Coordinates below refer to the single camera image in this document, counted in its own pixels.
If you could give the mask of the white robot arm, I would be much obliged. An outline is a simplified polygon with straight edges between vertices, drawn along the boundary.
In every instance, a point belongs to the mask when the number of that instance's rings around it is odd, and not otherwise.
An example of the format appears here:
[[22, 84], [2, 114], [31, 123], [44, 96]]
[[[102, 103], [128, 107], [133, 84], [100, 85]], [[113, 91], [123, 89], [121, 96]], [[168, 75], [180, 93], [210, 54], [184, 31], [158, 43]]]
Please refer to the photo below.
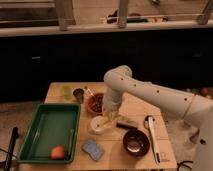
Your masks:
[[136, 80], [132, 77], [131, 68], [126, 65], [107, 71], [104, 83], [107, 89], [103, 108], [109, 117], [119, 110], [123, 94], [127, 92], [197, 127], [199, 137], [192, 171], [213, 171], [213, 100]]

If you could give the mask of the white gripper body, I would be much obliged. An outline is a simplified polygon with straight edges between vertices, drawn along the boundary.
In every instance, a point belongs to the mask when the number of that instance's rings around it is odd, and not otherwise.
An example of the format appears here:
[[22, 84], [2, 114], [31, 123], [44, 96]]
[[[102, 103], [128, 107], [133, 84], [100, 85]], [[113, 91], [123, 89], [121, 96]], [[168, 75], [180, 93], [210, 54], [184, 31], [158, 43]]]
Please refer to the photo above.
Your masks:
[[121, 100], [103, 98], [103, 115], [111, 117], [113, 113], [120, 109]]

